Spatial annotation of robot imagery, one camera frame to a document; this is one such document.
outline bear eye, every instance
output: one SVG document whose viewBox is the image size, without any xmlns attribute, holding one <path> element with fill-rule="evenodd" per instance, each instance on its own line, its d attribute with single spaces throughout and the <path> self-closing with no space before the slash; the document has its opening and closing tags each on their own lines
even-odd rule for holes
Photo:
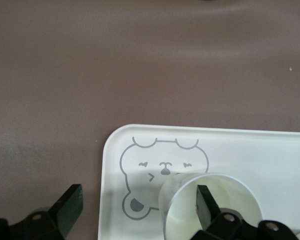
<svg viewBox="0 0 300 240">
<path fill-rule="evenodd" d="M 192 167 L 192 164 L 191 163 L 183 163 L 183 166 L 184 166 L 184 168 L 186 168 L 186 167 Z"/>
<path fill-rule="evenodd" d="M 144 166 L 144 167 L 146 167 L 148 165 L 148 162 L 146 161 L 146 162 L 140 162 L 139 163 L 139 166 Z"/>
</svg>

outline bear mouth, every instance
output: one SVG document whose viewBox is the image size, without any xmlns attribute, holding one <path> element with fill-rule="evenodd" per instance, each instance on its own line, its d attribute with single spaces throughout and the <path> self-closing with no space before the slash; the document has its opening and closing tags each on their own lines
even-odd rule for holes
<svg viewBox="0 0 300 240">
<path fill-rule="evenodd" d="M 148 174 L 149 174 L 149 176 L 151 177 L 151 178 L 149 179 L 149 182 L 151 182 L 151 181 L 155 178 L 155 176 L 152 175 L 150 172 L 149 172 Z"/>
</svg>

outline bear nose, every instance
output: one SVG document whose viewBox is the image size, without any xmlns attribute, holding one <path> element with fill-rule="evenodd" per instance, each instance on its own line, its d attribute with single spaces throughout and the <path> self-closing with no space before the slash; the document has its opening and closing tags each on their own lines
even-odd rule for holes
<svg viewBox="0 0 300 240">
<path fill-rule="evenodd" d="M 164 169 L 161 170 L 161 174 L 162 175 L 169 175 L 169 174 L 171 174 L 170 170 L 167 168 L 167 165 L 172 166 L 171 162 L 161 162 L 159 165 L 160 166 L 164 165 Z"/>
</svg>

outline bear ear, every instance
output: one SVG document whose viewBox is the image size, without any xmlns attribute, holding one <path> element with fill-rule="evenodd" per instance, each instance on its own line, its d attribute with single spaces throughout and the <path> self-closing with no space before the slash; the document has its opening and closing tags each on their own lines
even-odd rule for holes
<svg viewBox="0 0 300 240">
<path fill-rule="evenodd" d="M 175 143 L 178 145 L 179 148 L 193 149 L 198 145 L 199 140 L 198 139 L 189 139 L 189 138 L 188 139 L 179 138 L 179 139 L 175 139 Z"/>
<path fill-rule="evenodd" d="M 137 145 L 139 148 L 151 148 L 156 144 L 158 141 L 157 138 L 147 138 L 147 137 L 142 137 L 142 138 L 135 138 L 134 136 L 132 137 L 132 141 L 135 145 Z"/>
</svg>

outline gray line drawing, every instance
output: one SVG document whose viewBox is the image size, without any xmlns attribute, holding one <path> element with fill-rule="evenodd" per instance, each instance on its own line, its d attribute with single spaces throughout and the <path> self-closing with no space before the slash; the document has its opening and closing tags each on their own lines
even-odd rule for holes
<svg viewBox="0 0 300 240">
<path fill-rule="evenodd" d="M 132 137 L 132 142 L 122 152 L 119 162 L 127 190 L 122 210 L 130 219 L 142 220 L 151 210 L 159 210 L 158 195 L 167 176 L 209 169 L 208 156 L 198 146 L 198 139 L 187 147 L 177 139 L 155 138 L 151 144 L 141 145 Z"/>
</svg>

